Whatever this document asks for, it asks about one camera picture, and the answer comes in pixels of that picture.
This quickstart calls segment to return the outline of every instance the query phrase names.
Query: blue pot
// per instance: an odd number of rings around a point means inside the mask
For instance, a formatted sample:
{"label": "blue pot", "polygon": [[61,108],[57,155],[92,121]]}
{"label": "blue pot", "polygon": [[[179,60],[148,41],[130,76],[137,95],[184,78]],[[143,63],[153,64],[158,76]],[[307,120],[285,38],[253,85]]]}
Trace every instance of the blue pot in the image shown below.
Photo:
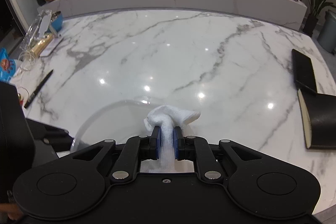
{"label": "blue pot", "polygon": [[63,15],[60,13],[51,23],[56,32],[59,32],[63,24]]}

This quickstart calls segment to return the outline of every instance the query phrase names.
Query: black book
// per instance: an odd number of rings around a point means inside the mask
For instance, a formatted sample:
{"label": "black book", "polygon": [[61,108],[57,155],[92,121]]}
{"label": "black book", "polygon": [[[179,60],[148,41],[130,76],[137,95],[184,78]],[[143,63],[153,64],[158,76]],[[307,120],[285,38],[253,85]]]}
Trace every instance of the black book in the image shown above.
{"label": "black book", "polygon": [[336,149],[336,96],[298,90],[307,148]]}
{"label": "black book", "polygon": [[336,149],[336,96],[317,93],[311,59],[292,50],[306,147]]}

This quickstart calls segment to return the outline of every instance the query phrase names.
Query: blue gripper pad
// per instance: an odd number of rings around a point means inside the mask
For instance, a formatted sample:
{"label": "blue gripper pad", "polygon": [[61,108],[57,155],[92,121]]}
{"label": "blue gripper pad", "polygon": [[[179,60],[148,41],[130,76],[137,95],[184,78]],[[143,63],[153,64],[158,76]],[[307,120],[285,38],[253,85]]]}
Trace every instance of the blue gripper pad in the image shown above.
{"label": "blue gripper pad", "polygon": [[174,151],[175,151],[175,159],[177,160],[179,158],[179,147],[178,147],[178,141],[177,141],[177,132],[176,129],[173,129],[173,145],[174,145]]}
{"label": "blue gripper pad", "polygon": [[160,149],[161,149],[161,128],[159,128],[157,132],[157,139],[156,139],[156,158],[159,159],[160,157]]}

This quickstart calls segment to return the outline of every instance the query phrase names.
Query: marble table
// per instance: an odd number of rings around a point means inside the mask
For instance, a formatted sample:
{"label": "marble table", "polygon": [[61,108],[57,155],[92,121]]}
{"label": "marble table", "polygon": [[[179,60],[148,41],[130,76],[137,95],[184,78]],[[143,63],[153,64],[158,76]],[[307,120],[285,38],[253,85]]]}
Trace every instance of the marble table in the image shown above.
{"label": "marble table", "polygon": [[336,85],[312,40],[285,27],[191,10],[127,10],[67,19],[63,42],[12,83],[30,92],[25,115],[74,136],[113,102],[147,98],[201,111],[190,126],[300,166],[320,182],[315,213],[336,204],[336,155],[306,150],[291,50],[311,59],[319,92]]}

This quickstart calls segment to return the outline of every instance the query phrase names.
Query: human hand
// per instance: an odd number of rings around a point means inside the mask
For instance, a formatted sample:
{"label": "human hand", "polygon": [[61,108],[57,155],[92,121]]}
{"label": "human hand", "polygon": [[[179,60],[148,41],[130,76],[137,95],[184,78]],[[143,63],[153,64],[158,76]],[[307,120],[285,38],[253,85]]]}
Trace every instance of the human hand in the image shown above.
{"label": "human hand", "polygon": [[15,203],[0,203],[0,212],[7,213],[11,220],[17,220],[23,216],[23,213]]}

